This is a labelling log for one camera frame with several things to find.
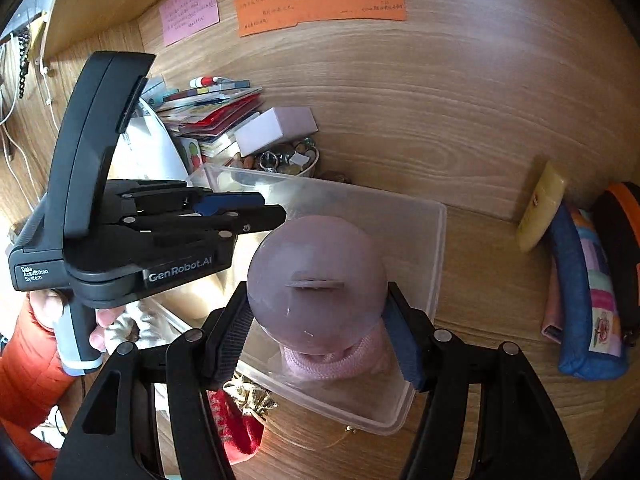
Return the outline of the pink round portable fan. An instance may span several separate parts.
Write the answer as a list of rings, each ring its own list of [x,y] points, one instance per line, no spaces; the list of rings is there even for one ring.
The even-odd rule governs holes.
[[[254,319],[279,345],[283,373],[296,382],[385,370],[386,295],[386,271],[372,238],[337,217],[284,222],[248,268]]]

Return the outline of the red embroidered charm pouch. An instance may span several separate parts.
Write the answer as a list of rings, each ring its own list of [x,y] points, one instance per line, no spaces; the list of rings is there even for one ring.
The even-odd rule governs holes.
[[[229,463],[246,462],[262,446],[264,426],[253,415],[244,415],[224,390],[209,391],[207,397]]]

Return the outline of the bowl of small trinkets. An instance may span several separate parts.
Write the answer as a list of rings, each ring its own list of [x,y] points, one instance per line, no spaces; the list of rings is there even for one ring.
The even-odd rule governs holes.
[[[254,155],[242,157],[235,154],[228,167],[285,174],[286,176],[312,177],[320,160],[320,151],[311,136],[302,140],[284,142]]]

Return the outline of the stack of books and cards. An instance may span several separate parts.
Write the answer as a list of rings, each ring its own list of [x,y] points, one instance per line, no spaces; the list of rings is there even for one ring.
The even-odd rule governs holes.
[[[262,87],[248,80],[228,80],[208,87],[149,96],[145,101],[168,131],[186,166],[233,157],[235,133],[259,115]]]

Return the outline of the white small cardboard box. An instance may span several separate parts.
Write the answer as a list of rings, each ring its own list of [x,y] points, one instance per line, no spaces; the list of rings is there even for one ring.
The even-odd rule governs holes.
[[[234,136],[241,156],[245,157],[317,131],[308,107],[271,107],[239,128]]]

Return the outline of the orange jacket sleeve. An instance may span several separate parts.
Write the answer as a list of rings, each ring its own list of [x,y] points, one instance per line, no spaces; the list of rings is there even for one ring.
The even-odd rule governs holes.
[[[1,427],[41,479],[52,477],[58,450],[32,430],[74,382],[63,370],[53,333],[61,313],[55,294],[28,294],[1,355]]]

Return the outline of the blue patchwork pencil pouch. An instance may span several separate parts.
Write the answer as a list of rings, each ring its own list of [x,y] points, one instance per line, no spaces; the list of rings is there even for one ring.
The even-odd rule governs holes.
[[[608,262],[587,211],[562,202],[549,226],[563,325],[558,369],[580,379],[613,380],[628,370]]]

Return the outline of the clear plastic storage bin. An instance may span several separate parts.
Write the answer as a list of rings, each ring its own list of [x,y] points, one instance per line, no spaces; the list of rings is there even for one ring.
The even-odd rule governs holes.
[[[281,205],[290,219],[318,214],[340,217],[366,232],[411,307],[432,318],[444,263],[446,207],[432,200],[306,177],[205,165],[189,183],[215,192],[258,192]],[[245,280],[250,258],[264,234],[242,235],[232,266],[156,295],[151,302],[180,332],[201,326],[224,307]],[[254,324],[236,369],[258,385],[302,408],[358,430],[389,436],[404,426],[414,390],[402,377],[393,352],[377,373],[328,382],[300,382],[282,368],[279,345]]]

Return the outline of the pink sticky note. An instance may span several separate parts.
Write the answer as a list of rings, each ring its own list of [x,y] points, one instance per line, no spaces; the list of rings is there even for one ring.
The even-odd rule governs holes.
[[[160,5],[165,47],[220,21],[217,0],[166,0]]]

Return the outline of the black orange round case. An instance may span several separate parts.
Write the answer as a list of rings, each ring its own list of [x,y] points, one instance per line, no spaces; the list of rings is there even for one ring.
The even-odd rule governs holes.
[[[639,339],[639,187],[611,184],[594,202],[591,218],[608,262],[627,346]]]

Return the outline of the yellow cream tube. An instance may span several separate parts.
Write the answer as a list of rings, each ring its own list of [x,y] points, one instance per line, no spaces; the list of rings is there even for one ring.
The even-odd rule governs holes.
[[[516,230],[515,240],[521,252],[530,252],[540,242],[561,205],[567,185],[566,171],[548,160]]]

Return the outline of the orange sticky note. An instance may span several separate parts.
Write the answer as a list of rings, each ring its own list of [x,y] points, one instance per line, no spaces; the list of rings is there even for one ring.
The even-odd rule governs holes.
[[[403,21],[405,0],[234,0],[241,37],[339,20]]]

